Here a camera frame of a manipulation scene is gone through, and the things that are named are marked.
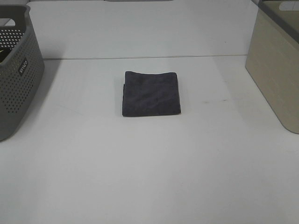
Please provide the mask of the dark grey towel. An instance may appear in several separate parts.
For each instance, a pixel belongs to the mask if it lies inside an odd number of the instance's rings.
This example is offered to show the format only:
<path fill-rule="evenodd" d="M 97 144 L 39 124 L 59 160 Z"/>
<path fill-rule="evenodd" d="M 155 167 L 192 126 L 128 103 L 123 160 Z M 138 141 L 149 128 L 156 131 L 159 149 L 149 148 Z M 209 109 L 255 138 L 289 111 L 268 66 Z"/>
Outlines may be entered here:
<path fill-rule="evenodd" d="M 178 76 L 175 72 L 125 72 L 122 99 L 124 117 L 167 116 L 180 113 Z"/>

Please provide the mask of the beige plastic storage bin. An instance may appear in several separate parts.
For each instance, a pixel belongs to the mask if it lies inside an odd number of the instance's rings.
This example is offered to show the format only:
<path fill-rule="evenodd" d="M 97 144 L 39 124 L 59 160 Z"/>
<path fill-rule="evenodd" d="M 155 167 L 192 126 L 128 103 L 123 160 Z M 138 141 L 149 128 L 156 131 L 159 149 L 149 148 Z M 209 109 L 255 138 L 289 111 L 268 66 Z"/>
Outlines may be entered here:
<path fill-rule="evenodd" d="M 299 2 L 261 0 L 245 68 L 282 126 L 299 132 Z"/>

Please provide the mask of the grey perforated plastic basket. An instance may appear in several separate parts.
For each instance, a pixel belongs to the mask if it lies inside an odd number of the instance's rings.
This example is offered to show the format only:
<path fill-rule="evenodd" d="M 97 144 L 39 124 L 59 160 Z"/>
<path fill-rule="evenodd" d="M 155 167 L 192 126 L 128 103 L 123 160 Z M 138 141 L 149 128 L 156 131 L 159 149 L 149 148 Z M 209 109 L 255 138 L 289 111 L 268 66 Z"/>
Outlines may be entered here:
<path fill-rule="evenodd" d="M 27 5 L 1 5 L 0 17 L 13 26 L 0 27 L 0 139 L 15 133 L 44 73 L 44 61 Z"/>

